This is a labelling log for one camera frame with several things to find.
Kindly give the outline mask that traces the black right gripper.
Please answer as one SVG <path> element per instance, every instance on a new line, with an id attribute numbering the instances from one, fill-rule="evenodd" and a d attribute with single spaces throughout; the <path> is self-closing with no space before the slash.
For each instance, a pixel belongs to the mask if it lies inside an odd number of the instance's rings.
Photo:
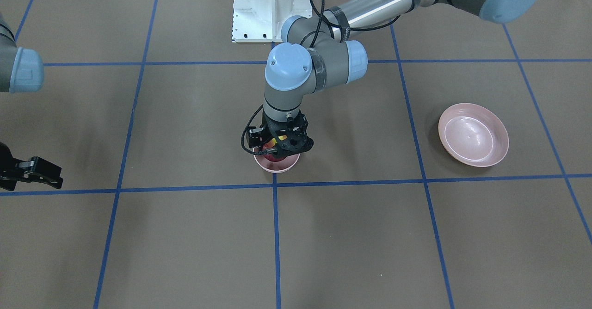
<path id="1" fill-rule="evenodd" d="M 62 168 L 41 157 L 34 156 L 28 161 L 15 159 L 4 143 L 0 143 L 0 186 L 7 191 L 14 191 L 17 181 L 43 183 L 55 189 L 61 189 Z"/>

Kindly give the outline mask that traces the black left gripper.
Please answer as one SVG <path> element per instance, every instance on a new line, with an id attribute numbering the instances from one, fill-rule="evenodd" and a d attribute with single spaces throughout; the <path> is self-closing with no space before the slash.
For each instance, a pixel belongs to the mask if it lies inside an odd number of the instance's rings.
<path id="1" fill-rule="evenodd" d="M 271 138 L 276 138 L 277 145 L 307 145 L 308 121 L 302 112 L 290 117 L 287 122 L 279 122 L 264 114 L 260 127 L 248 126 L 247 146 L 249 150 L 264 150 L 264 145 Z"/>

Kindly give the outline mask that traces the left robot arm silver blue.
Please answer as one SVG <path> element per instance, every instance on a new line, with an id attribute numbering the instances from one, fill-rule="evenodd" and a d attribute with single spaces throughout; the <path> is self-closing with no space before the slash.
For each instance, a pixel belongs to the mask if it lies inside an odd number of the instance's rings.
<path id="1" fill-rule="evenodd" d="M 537 0 L 350 0 L 334 7 L 313 8 L 310 18 L 294 15 L 280 30 L 281 43 L 268 55 L 260 126 L 247 124 L 240 144 L 250 155 L 277 159 L 313 147 L 308 121 L 301 111 L 305 95 L 364 77 L 368 54 L 353 35 L 390 27 L 419 7 L 448 4 L 482 20 L 509 23 Z"/>

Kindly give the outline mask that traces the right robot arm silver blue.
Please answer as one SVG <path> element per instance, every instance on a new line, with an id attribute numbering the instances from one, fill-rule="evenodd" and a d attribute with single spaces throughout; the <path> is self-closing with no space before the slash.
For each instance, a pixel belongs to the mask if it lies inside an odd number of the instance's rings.
<path id="1" fill-rule="evenodd" d="M 43 61 L 38 52 L 16 44 L 16 37 L 4 17 L 0 17 L 0 91 L 37 92 L 44 83 Z M 9 147 L 0 144 L 0 186 L 12 192 L 18 182 L 42 183 L 61 189 L 62 168 L 41 157 L 29 160 L 13 157 Z"/>

